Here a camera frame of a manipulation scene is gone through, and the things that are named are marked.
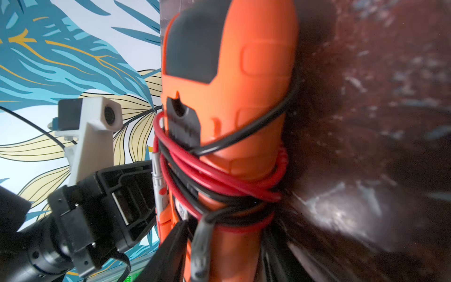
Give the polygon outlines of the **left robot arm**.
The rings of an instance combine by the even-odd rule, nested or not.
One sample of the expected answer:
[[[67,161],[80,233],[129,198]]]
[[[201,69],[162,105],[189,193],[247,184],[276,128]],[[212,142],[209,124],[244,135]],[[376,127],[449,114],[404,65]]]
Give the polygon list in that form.
[[[61,282],[75,269],[82,278],[126,252],[156,223],[152,162],[97,171],[48,196],[48,216],[23,228],[31,204],[1,189],[1,280]]]

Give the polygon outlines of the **orange multimeter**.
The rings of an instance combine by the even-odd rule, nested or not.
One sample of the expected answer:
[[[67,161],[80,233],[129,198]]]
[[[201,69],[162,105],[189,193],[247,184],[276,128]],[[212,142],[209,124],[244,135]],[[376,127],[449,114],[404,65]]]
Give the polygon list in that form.
[[[171,225],[186,223],[187,282],[252,282],[288,166],[292,1],[198,1],[169,22],[155,120]]]

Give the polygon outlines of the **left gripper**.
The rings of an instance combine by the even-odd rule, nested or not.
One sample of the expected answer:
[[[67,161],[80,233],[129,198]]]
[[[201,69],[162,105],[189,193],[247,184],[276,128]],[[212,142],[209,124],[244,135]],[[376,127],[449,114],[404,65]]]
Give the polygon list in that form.
[[[155,225],[152,161],[99,170],[55,190],[48,203],[79,276],[90,276]]]

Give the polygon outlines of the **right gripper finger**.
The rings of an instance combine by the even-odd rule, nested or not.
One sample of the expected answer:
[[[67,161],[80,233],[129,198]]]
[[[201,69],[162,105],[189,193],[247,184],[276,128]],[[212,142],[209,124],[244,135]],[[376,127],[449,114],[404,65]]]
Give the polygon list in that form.
[[[178,222],[136,282],[182,282],[188,235],[188,221]]]

